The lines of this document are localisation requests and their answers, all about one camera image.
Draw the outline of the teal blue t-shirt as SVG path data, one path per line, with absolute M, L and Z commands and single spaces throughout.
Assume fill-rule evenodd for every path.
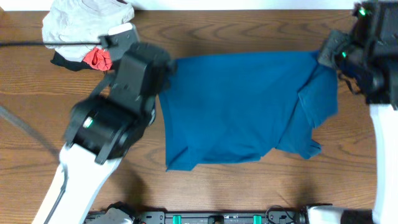
M 312 132 L 338 111 L 334 70 L 315 52 L 181 58 L 163 91 L 168 170 L 258 161 L 271 149 L 309 159 Z

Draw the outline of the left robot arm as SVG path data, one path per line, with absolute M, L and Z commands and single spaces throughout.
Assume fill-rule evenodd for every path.
M 71 111 L 52 184 L 34 223 L 83 223 L 129 148 L 155 119 L 155 98 L 176 63 L 156 45 L 110 48 L 111 73 Z

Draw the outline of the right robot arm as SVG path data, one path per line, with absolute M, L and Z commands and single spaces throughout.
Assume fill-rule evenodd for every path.
M 318 62 L 356 81 L 376 136 L 377 189 L 371 210 L 307 205 L 298 223 L 397 223 L 397 1 L 363 1 L 352 30 L 332 30 Z

